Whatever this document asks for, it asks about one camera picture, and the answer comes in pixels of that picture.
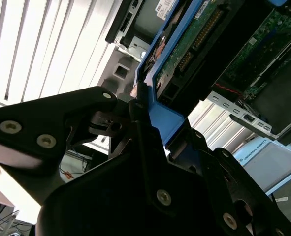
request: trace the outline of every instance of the sticker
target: sticker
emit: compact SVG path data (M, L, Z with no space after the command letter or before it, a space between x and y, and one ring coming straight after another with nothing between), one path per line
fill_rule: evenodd
M202 6L200 7L198 13L197 13L196 16L195 16L196 19L199 19L199 18L200 18L200 16L201 16L202 13L204 12L204 10L206 9L206 6L207 6L208 4L209 4L208 1L205 1L205 2L202 4Z
M275 201L276 202L285 202L289 199L289 197L283 197L283 198L276 198Z
M249 40L249 43L250 43L251 45L254 45L256 42L257 42L257 40L256 40L254 37L252 37L252 38Z
M172 9L176 0L160 0L159 4L156 6L155 11L157 16L163 20L166 20L167 14Z
M134 87L130 93L130 96L136 98L136 96L137 96L137 83L134 85Z

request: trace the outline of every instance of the silver screw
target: silver screw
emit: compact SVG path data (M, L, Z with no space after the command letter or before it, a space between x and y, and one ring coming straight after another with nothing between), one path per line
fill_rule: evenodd
M223 214L223 219L225 221L225 223L232 229L232 230L236 230L237 229L237 223L236 220L234 219L233 216L231 216L228 213L224 213Z
M144 58L145 54L146 54L145 51L143 51L143 52L140 54L140 56L141 56L142 59Z
M198 132L196 132L195 135L196 135L198 138L202 138L201 135L200 135Z
M37 138L37 143L43 148L53 148L57 144L57 140L50 134L42 134Z
M278 236L284 236L284 233L281 230L275 229L275 231L277 232Z
M222 154L224 155L224 156L226 156L226 157L229 157L229 154L227 153L227 151L222 151Z
M157 190L156 197L159 200L159 202L162 203L164 206L169 206L171 204L171 196L164 189Z
M22 130L22 126L16 121L6 120L0 124L0 130L7 134L16 134Z
M164 40L165 40L165 36L163 36L163 37L161 38L160 44L162 44L162 43L164 42Z
M106 93L106 92L104 92L103 94L102 94L105 98L111 98L111 95L110 94L108 94L108 93Z

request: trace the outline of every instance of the white label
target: white label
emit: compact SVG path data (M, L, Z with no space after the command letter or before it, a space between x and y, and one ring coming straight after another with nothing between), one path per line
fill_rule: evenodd
M249 43L250 43L251 45L254 45L256 42L257 42L257 40L256 40L254 37L252 37L252 38L249 40Z
M172 9L176 0L160 0L159 4L157 4L155 11L157 12L157 16L163 20L166 20L167 14Z
M289 197L283 197L283 198L276 198L275 201L276 202L285 202L289 199Z
M205 1L205 2L202 4L202 6L200 7L198 13L197 13L196 16L195 16L196 19L199 19L199 18L200 18L200 16L201 16L202 13L204 12L204 10L206 9L206 6L207 6L208 4L209 4L208 1Z

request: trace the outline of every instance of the green circuit board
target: green circuit board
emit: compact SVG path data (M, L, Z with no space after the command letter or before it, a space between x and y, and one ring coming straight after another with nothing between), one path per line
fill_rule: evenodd
M168 76L173 75L176 67L180 64L184 66L186 60L190 59L191 55L187 53L189 48L193 46L197 40L197 36L204 32L204 26L209 21L210 17L216 17L216 15L214 15L216 9L217 4L214 3L214 1L205 1L201 5L196 17L192 20L186 29L184 36L180 39L170 57L167 59L157 75L157 85L164 83Z
M243 97L245 101L253 100L268 84L268 81L256 84L260 74L259 70L270 65L273 58L279 56L278 54L282 50L289 51L290 46L291 14L281 14L274 9L237 54L220 79L238 85L252 81L250 86L243 91ZM274 68L269 75L270 78L273 78L290 60L291 52L286 55L282 63Z

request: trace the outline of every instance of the red wire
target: red wire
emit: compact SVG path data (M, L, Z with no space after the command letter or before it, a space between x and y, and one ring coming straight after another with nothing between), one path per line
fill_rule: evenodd
M242 95L240 92L237 92L237 91L235 91L235 90L232 90L232 89L226 88L225 86L222 86L222 85L220 85L220 84L218 84L218 83L215 83L215 85L218 86L218 87L220 87L220 88L222 88L222 89L224 89L224 90L226 90L226 91L229 91L229 92L235 93L235 94L240 95L240 96Z

